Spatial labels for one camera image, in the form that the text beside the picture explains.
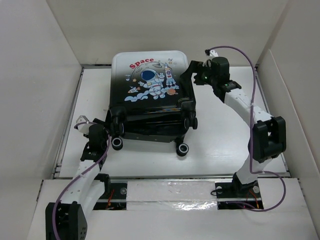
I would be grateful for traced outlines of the black suitcase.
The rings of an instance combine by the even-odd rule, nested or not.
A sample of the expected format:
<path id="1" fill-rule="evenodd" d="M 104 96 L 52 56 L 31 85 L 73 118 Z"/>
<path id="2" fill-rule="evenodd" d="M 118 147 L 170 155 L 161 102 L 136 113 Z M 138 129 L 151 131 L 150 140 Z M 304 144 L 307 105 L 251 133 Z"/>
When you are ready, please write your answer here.
<path id="1" fill-rule="evenodd" d="M 185 135 L 198 127 L 191 77 L 181 77 L 188 66 L 187 56 L 178 50 L 113 57 L 105 122 L 114 150 L 123 148 L 123 139 L 175 142 L 176 154 L 187 155 Z"/>

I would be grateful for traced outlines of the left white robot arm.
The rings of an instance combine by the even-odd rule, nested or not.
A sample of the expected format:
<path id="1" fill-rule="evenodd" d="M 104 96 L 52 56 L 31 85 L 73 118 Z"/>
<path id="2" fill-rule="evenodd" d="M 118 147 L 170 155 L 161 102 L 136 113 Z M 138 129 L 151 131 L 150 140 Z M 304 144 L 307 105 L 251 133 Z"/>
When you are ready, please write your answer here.
<path id="1" fill-rule="evenodd" d="M 108 130 L 101 124 L 78 123 L 75 129 L 88 139 L 75 176 L 45 209 L 47 240 L 84 240 L 87 217 L 99 198 L 111 194 L 108 174 L 102 173 L 111 143 Z"/>

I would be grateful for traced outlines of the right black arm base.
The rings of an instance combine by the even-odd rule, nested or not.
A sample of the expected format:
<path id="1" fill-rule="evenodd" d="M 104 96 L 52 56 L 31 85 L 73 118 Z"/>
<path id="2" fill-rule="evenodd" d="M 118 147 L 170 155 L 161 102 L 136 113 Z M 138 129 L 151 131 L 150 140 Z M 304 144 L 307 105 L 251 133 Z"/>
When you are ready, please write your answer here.
<path id="1" fill-rule="evenodd" d="M 210 192 L 217 200 L 218 210 L 263 210 L 264 205 L 258 183 L 236 191 L 231 182 L 216 182 Z"/>

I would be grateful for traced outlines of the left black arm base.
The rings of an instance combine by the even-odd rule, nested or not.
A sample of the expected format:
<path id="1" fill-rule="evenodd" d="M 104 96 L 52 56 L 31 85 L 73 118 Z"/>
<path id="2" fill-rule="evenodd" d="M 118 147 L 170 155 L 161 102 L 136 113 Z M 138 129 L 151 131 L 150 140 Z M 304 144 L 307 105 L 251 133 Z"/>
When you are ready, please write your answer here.
<path id="1" fill-rule="evenodd" d="M 101 196 L 95 203 L 93 210 L 126 210 L 127 209 L 127 182 L 111 182 L 110 194 Z"/>

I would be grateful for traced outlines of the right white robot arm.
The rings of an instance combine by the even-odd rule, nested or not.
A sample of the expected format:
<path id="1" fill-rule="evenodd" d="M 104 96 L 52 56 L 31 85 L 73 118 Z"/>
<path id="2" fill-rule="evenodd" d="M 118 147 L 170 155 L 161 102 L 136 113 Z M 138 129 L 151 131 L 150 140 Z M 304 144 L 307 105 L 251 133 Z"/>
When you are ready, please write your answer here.
<path id="1" fill-rule="evenodd" d="M 230 189 L 237 197 L 245 195 L 265 167 L 286 150 L 286 121 L 256 106 L 240 84 L 231 80 L 230 64 L 225 57 L 205 62 L 192 60 L 182 77 L 194 76 L 196 85 L 209 85 L 222 103 L 233 109 L 249 127 L 249 155 L 234 173 Z"/>

